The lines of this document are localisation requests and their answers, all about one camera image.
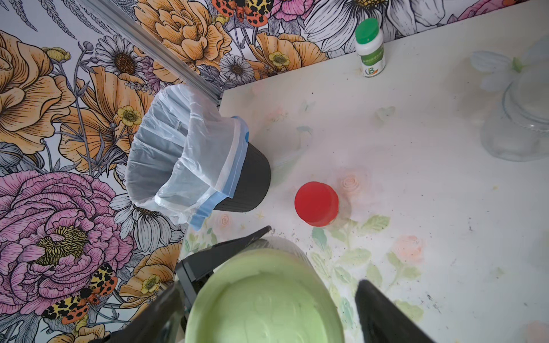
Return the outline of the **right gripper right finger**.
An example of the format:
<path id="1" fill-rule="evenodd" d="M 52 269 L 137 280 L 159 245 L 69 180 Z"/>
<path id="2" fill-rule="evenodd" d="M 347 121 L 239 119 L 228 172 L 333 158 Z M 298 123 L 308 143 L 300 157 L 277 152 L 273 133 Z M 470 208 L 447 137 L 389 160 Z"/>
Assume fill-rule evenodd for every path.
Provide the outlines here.
<path id="1" fill-rule="evenodd" d="M 368 280 L 360 280 L 355 304 L 364 342 L 434 341 Z"/>

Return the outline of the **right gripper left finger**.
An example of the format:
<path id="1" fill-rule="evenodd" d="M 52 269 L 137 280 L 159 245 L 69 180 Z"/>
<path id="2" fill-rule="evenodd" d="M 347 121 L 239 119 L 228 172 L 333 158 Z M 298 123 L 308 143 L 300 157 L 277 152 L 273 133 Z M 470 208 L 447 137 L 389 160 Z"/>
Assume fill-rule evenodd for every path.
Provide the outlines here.
<path id="1" fill-rule="evenodd" d="M 184 292 L 173 284 L 157 297 L 135 320 L 123 330 L 91 342 L 155 343 L 178 342 L 184 316 Z"/>

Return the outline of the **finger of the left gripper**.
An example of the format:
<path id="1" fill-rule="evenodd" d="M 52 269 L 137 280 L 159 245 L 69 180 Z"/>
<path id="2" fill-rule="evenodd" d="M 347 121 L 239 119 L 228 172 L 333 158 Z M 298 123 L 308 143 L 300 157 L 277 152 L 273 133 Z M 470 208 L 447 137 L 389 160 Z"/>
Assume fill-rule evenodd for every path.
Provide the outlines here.
<path id="1" fill-rule="evenodd" d="M 263 227 L 245 237 L 207 247 L 179 262 L 175 271 L 184 294 L 184 311 L 190 313 L 200 290 L 218 267 L 271 231 L 271 226 Z"/>

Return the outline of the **green-lid peanut jar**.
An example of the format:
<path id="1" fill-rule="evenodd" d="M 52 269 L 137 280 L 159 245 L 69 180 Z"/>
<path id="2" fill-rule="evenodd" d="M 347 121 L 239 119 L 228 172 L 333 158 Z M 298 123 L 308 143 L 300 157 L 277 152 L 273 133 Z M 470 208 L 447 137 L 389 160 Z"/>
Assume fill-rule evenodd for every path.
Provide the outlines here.
<path id="1" fill-rule="evenodd" d="M 306 254 L 261 238 L 222 264 L 197 294 L 186 342 L 344 342 L 337 307 Z"/>
<path id="2" fill-rule="evenodd" d="M 535 161 L 548 157 L 548 62 L 525 68 L 503 92 L 483 124 L 480 141 L 493 157 Z"/>

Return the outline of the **black trash bin with liner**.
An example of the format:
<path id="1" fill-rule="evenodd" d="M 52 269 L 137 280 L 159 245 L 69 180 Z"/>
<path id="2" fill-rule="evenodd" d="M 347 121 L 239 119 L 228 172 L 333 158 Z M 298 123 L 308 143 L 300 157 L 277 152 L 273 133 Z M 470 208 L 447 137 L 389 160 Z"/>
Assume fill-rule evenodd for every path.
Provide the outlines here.
<path id="1" fill-rule="evenodd" d="M 214 210 L 249 212 L 271 183 L 267 157 L 239 117 L 184 84 L 161 90 L 134 136 L 126 187 L 133 204 L 199 230 Z"/>

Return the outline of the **red-lid peanut jar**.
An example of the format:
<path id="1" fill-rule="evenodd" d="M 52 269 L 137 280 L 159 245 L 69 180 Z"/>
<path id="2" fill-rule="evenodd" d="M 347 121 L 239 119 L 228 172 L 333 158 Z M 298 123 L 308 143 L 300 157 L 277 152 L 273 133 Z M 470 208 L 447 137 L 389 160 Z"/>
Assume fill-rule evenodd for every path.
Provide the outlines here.
<path id="1" fill-rule="evenodd" d="M 311 227 L 340 225 L 349 219 L 351 213 L 347 198 L 321 182 L 303 184 L 297 190 L 294 206 L 300 219 Z"/>

